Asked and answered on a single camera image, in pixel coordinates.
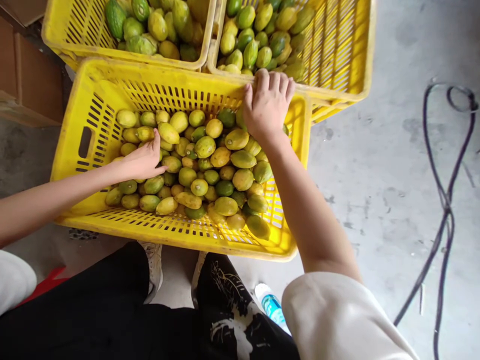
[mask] concrete floor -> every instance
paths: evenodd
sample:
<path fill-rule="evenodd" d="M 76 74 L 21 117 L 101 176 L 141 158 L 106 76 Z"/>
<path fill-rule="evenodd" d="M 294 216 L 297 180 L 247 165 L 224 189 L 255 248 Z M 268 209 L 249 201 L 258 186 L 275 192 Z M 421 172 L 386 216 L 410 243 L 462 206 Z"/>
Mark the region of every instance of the concrete floor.
<path fill-rule="evenodd" d="M 370 95 L 312 129 L 309 172 L 345 226 L 366 286 L 393 319 L 424 263 L 441 217 L 423 142 L 423 91 L 435 78 L 464 84 L 480 96 L 480 6 L 476 0 L 378 3 Z M 432 97 L 430 114 L 439 172 L 446 177 L 468 119 L 448 110 L 440 95 Z M 49 179 L 59 132 L 0 122 L 0 196 Z M 479 128 L 455 188 L 456 236 L 440 336 L 444 359 L 474 359 L 480 353 L 478 149 Z M 109 236 L 71 241 L 67 229 L 49 225 L 7 250 L 27 260 L 41 280 L 59 264 L 78 272 L 124 242 Z M 155 302 L 191 306 L 197 252 L 165 247 L 162 258 L 164 283 Z M 298 256 L 287 264 L 238 257 L 232 262 L 248 288 L 262 281 L 278 295 L 303 272 Z M 437 259 L 425 283 L 424 316 L 419 315 L 417 297 L 400 325 L 422 359 L 433 358 L 439 270 Z"/>

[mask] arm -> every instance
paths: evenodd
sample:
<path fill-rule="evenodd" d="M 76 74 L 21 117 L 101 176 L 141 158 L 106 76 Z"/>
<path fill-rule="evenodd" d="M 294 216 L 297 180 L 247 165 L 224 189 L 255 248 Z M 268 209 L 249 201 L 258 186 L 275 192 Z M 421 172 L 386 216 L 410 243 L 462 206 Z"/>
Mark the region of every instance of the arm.
<path fill-rule="evenodd" d="M 342 226 L 304 169 L 282 125 L 295 82 L 278 72 L 257 72 L 257 89 L 245 87 L 248 131 L 265 151 L 275 176 L 285 218 L 296 239 L 305 272 L 331 272 L 362 281 Z"/>
<path fill-rule="evenodd" d="M 0 200 L 0 249 L 55 219 L 62 212 L 101 189 L 131 179 L 163 174 L 159 163 L 160 136 L 120 161 L 33 187 Z"/>

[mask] red object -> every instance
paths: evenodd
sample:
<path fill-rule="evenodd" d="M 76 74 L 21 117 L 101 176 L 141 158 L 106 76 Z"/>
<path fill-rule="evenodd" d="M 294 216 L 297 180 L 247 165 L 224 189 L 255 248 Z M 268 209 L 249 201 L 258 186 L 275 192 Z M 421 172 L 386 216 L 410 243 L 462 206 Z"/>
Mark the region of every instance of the red object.
<path fill-rule="evenodd" d="M 45 294 L 46 292 L 49 292 L 56 286 L 60 285 L 61 283 L 64 283 L 69 277 L 61 278 L 61 279 L 55 279 L 57 276 L 59 276 L 61 273 L 63 273 L 65 270 L 64 267 L 57 267 L 53 269 L 50 274 L 48 274 L 47 278 L 43 280 L 41 283 L 39 283 L 33 293 L 27 297 L 25 300 L 23 300 L 18 306 L 23 305 L 25 303 L 28 303 L 30 300 L 35 299 L 36 297 L 39 297 L 42 294 Z"/>

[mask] hand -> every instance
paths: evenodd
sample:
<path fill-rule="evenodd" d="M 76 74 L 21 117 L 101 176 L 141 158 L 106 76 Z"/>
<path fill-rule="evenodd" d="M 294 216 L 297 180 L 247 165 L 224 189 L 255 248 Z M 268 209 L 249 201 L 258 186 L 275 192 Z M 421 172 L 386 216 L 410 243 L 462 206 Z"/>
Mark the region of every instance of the hand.
<path fill-rule="evenodd" d="M 147 142 L 117 162 L 120 176 L 125 180 L 154 178 L 168 169 L 168 166 L 157 167 L 160 159 L 160 135 L 157 129 L 153 129 L 153 132 L 155 133 L 153 141 Z"/>
<path fill-rule="evenodd" d="M 248 132 L 264 147 L 285 136 L 282 126 L 295 93 L 295 81 L 283 72 L 269 74 L 260 69 L 255 82 L 255 93 L 251 84 L 245 86 L 243 117 Z"/>

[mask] white cloth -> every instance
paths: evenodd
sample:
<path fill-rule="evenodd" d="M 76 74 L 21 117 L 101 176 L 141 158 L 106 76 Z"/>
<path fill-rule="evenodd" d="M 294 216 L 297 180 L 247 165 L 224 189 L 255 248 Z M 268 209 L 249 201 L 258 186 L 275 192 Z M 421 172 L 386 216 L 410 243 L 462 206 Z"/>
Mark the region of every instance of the white cloth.
<path fill-rule="evenodd" d="M 0 250 L 0 315 L 28 298 L 37 286 L 37 276 L 18 256 Z"/>
<path fill-rule="evenodd" d="M 282 309 L 302 360 L 418 359 L 373 294 L 347 276 L 300 276 L 285 289 Z"/>

